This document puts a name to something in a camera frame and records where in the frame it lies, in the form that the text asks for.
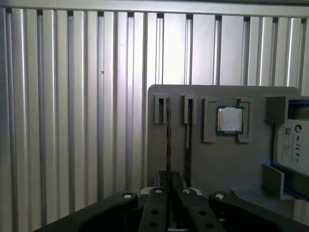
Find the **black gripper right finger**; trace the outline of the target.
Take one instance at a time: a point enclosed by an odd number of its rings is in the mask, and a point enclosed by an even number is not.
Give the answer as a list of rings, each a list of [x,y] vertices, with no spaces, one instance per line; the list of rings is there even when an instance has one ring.
[[[196,232],[307,232],[307,225],[235,195],[214,192],[205,198],[186,188],[178,172],[171,173],[179,223]]]

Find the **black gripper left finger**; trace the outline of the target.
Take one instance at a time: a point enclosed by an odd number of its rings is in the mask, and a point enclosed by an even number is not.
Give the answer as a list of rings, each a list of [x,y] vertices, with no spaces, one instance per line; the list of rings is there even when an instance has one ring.
[[[140,194],[119,192],[58,219],[40,232],[165,232],[168,229],[167,173],[159,171],[156,187]]]

